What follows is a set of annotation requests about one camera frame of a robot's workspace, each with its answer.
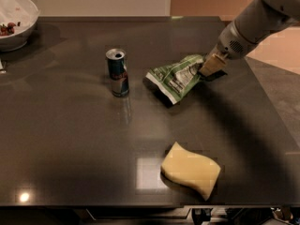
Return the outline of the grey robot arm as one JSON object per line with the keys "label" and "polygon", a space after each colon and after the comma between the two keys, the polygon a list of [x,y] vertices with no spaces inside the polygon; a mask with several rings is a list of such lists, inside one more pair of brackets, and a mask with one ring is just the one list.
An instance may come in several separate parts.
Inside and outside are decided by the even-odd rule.
{"label": "grey robot arm", "polygon": [[300,21],[300,0],[253,0],[221,32],[199,72],[208,77],[222,70],[228,60],[240,59],[264,39]]}

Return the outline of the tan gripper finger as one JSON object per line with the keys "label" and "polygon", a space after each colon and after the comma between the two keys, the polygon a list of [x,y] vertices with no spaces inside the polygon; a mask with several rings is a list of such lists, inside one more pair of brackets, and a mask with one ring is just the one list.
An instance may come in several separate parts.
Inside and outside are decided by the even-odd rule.
{"label": "tan gripper finger", "polygon": [[219,54],[212,54],[208,59],[205,60],[199,72],[204,76],[208,77],[226,66],[226,59]]}

